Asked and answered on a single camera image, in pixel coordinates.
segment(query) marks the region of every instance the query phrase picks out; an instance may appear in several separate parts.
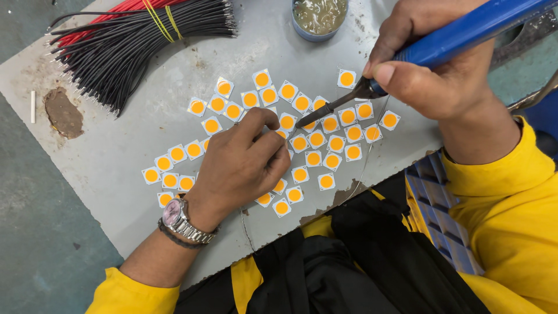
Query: black cloth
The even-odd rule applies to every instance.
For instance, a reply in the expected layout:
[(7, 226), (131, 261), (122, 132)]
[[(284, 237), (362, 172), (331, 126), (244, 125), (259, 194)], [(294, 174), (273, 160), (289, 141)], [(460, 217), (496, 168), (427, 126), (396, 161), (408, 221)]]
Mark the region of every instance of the black cloth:
[[(257, 251), (263, 284), (247, 313), (489, 313), (428, 238), (401, 224), (405, 211), (364, 192), (327, 213), (337, 239), (296, 229)], [(236, 312), (230, 269), (186, 292), (175, 313)]]

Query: black bracelet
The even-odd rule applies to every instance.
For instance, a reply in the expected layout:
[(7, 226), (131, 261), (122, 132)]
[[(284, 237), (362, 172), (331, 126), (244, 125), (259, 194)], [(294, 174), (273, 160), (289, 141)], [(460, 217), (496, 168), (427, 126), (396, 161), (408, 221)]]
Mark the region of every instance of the black bracelet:
[(180, 240), (174, 234), (172, 234), (169, 230), (167, 230), (165, 225), (163, 225), (163, 218), (159, 219), (158, 225), (159, 225), (159, 230), (161, 230), (161, 232), (163, 232), (167, 237), (169, 237), (169, 239), (171, 239), (172, 242), (182, 246), (183, 248), (196, 250), (196, 249), (201, 249), (201, 248), (203, 248), (204, 246), (207, 245), (207, 244), (204, 244), (204, 243), (192, 244), (192, 243), (188, 243), (188, 242), (184, 242), (184, 241)]

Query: yellow shirt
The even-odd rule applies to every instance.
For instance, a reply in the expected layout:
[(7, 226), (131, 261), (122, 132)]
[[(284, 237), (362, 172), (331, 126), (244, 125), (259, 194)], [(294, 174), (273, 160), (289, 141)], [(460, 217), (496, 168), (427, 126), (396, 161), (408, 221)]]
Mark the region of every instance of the yellow shirt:
[[(469, 232), (471, 249), (484, 275), (461, 274), (492, 313), (558, 313), (558, 174), (535, 146), (524, 123), (517, 147), (486, 165), (443, 159), (448, 189), (460, 199), (450, 215)], [(333, 237), (330, 217), (302, 228), (305, 237)], [(87, 314), (171, 314), (179, 288), (135, 282), (116, 268), (95, 291)], [(252, 257), (231, 266), (240, 314), (263, 279)]]

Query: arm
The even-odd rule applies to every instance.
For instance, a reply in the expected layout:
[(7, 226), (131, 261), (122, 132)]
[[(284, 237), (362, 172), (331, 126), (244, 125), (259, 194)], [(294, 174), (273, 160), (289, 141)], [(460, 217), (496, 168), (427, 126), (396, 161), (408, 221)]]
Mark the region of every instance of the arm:
[[(211, 138), (200, 175), (184, 197), (194, 227), (212, 232), (236, 208), (270, 192), (290, 167), (285, 139), (273, 131), (262, 134), (265, 125), (278, 129), (277, 115), (254, 108), (239, 125)], [(155, 230), (120, 271), (107, 270), (88, 313), (130, 308), (136, 313), (171, 313), (198, 251), (178, 246)]]
[(533, 130), (524, 121), (519, 126), (488, 86), (493, 41), (432, 71), (388, 61), (409, 38), (483, 2), (400, 1), (382, 24), (363, 75), (438, 120), (448, 188), (460, 201), (450, 214), (469, 231), (484, 276), (545, 311), (558, 312), (558, 175), (552, 160), (536, 148)]

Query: black wire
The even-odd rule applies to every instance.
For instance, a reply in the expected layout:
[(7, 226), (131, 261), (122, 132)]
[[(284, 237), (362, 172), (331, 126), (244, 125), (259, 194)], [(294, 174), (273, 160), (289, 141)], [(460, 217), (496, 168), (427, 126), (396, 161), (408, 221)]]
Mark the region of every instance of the black wire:
[[(183, 37), (237, 35), (229, 0), (188, 0), (170, 8)], [(164, 28), (176, 40), (178, 35), (166, 10), (160, 8), (155, 9), (155, 12)], [(52, 32), (58, 37), (51, 44), (71, 34), (91, 31), (72, 44), (53, 49), (52, 53), (59, 53), (55, 59), (67, 65), (64, 72), (71, 73), (71, 81), (77, 84), (82, 96), (95, 97), (118, 117), (145, 77), (149, 60), (170, 42), (146, 10), (109, 13), (130, 15)]]
[(67, 17), (74, 16), (74, 15), (116, 15), (116, 14), (134, 14), (134, 13), (141, 13), (141, 12), (146, 12), (146, 10), (122, 11), (122, 12), (73, 12), (73, 13), (68, 13), (59, 16), (52, 23), (50, 23), (49, 28), (47, 29), (53, 28), (56, 25), (56, 23), (60, 22), (61, 20)]

